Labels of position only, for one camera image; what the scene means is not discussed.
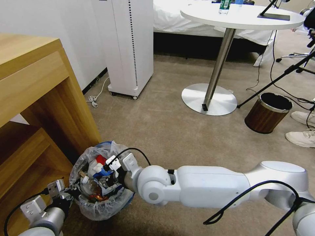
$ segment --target red object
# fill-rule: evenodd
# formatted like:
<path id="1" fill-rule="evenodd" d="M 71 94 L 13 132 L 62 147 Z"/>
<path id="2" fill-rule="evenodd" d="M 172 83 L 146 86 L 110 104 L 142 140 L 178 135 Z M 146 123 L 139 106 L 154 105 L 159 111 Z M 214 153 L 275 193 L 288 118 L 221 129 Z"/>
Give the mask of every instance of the red object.
<path id="1" fill-rule="evenodd" d="M 103 157 L 102 155 L 98 155 L 97 158 L 96 158 L 96 161 L 98 163 L 101 163 L 103 166 L 105 165 L 105 161 L 106 161 L 106 158 Z"/>

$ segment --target shoe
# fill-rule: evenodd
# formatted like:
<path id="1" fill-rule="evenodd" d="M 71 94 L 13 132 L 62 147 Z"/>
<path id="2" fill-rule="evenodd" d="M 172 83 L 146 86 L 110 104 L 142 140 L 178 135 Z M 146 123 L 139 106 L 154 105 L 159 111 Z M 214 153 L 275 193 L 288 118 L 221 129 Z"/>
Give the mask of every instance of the shoe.
<path id="1" fill-rule="evenodd" d="M 306 125 L 306 119 L 307 119 L 308 114 L 309 113 L 307 112 L 295 111 L 291 113 L 291 117 L 294 120 Z M 314 111 L 312 111 L 312 113 L 309 115 L 307 123 L 308 125 L 315 127 L 315 112 Z"/>
<path id="2" fill-rule="evenodd" d="M 285 137 L 291 143 L 300 147 L 315 148 L 315 129 L 304 132 L 288 132 Z"/>

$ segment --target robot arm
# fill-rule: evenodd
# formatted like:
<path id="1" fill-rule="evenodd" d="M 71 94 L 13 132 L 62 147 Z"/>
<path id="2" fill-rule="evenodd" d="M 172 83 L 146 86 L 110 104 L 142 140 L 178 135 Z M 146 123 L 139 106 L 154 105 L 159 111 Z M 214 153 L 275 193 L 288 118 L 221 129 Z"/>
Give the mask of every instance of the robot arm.
<path id="1" fill-rule="evenodd" d="M 151 204 L 165 205 L 168 201 L 177 201 L 188 207 L 223 208 L 245 190 L 268 180 L 287 183 L 297 191 L 300 197 L 314 201 L 308 192 L 307 171 L 300 166 L 285 162 L 263 161 L 247 173 L 208 166 L 182 166 L 177 170 L 148 166 L 143 169 L 138 166 L 134 155 L 130 153 L 121 160 L 112 156 L 106 164 L 114 171 L 119 183 L 139 193 L 142 199 Z M 46 206 L 42 204 L 40 197 L 36 197 L 21 206 L 32 228 L 21 235 L 38 235 L 39 230 L 42 235 L 59 235 L 66 212 L 70 207 L 68 203 L 79 193 L 73 189 L 64 189 L 59 184 L 60 187 L 58 181 L 51 183 L 54 185 L 51 189 L 57 189 L 57 192 L 50 193 L 58 203 L 57 205 L 44 211 Z M 290 210 L 295 201 L 295 195 L 288 187 L 267 183 L 245 194 L 231 207 L 236 207 L 247 200 L 262 198 L 284 210 Z M 315 204 L 303 202 L 293 217 L 296 235 L 313 235 L 314 222 Z"/>
<path id="2" fill-rule="evenodd" d="M 182 166 L 177 170 L 165 170 L 160 166 L 138 166 L 133 154 L 122 160 L 127 171 L 125 185 L 138 192 L 142 199 L 151 204 L 165 205 L 178 201 L 188 207 L 222 208 L 236 196 L 254 185 L 277 180 L 292 186 L 300 197 L 311 201 L 308 192 L 307 171 L 297 165 L 263 161 L 247 173 L 238 173 L 223 167 Z M 266 199 L 272 205 L 290 210 L 295 195 L 286 186 L 268 183 L 253 189 L 231 207 L 247 200 Z M 315 222 L 315 204 L 302 203 L 293 217 L 293 227 L 298 236 L 311 236 Z"/>

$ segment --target white table top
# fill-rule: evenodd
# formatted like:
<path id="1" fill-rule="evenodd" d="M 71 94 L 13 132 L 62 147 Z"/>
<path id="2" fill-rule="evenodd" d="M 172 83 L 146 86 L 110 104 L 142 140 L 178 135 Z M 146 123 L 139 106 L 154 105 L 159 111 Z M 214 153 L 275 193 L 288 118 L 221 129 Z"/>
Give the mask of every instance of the white table top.
<path id="1" fill-rule="evenodd" d="M 186 19 L 206 25 L 241 30 L 286 30 L 299 27 L 305 17 L 283 9 L 270 8 L 267 13 L 290 15 L 290 21 L 258 18 L 266 6 L 231 4 L 227 15 L 219 14 L 219 3 L 196 1 L 184 6 L 180 13 Z"/>

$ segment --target plastic bag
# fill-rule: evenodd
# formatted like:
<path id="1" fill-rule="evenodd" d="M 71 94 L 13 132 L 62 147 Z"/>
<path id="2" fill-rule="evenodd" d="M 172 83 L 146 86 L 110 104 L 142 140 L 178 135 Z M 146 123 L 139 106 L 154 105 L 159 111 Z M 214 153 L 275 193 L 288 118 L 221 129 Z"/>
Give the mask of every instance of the plastic bag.
<path id="1" fill-rule="evenodd" d="M 117 155 L 127 147 L 121 144 L 116 144 L 114 141 L 108 141 L 98 144 L 95 147 L 89 147 L 79 157 L 72 168 L 69 177 L 70 186 L 73 185 L 79 178 L 79 171 L 87 164 L 93 161 L 98 155 L 102 155 L 106 159 L 113 155 Z M 127 156 L 129 152 L 121 155 L 121 158 Z M 94 221 L 106 220 L 117 214 L 121 209 L 128 205 L 134 193 L 129 189 L 121 188 L 116 195 L 111 196 L 108 200 L 102 202 L 91 203 L 84 197 L 79 197 L 75 202 L 79 205 L 81 213 Z"/>

